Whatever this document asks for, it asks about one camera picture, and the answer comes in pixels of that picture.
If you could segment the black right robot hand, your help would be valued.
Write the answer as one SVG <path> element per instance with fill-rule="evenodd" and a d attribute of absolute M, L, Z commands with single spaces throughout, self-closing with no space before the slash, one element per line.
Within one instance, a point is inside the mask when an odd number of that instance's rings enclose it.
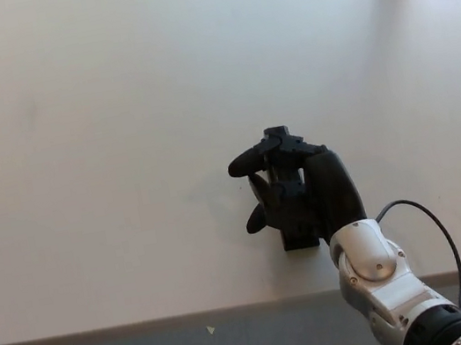
<path fill-rule="evenodd" d="M 258 204 L 247 233 L 281 233 L 285 251 L 319 246 L 345 225 L 363 220 L 365 208 L 340 157 L 324 145 L 293 136 L 285 126 L 266 128 L 256 145 L 228 166 L 249 181 Z"/>

